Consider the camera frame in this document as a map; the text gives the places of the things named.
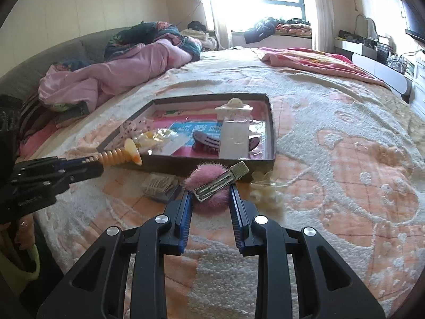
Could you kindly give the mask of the person left hand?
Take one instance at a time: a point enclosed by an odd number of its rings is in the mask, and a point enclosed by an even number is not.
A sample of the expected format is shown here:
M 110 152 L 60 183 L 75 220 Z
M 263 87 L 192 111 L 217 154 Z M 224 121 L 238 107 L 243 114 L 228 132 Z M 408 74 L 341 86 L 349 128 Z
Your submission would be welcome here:
M 30 249 L 35 244 L 35 224 L 33 214 L 21 217 L 16 223 L 17 232 L 14 242 L 19 245 L 19 249 Z M 11 223 L 1 224 L 1 233 L 7 231 Z M 6 245 L 5 238 L 1 235 L 1 252 L 10 254 L 11 249 Z

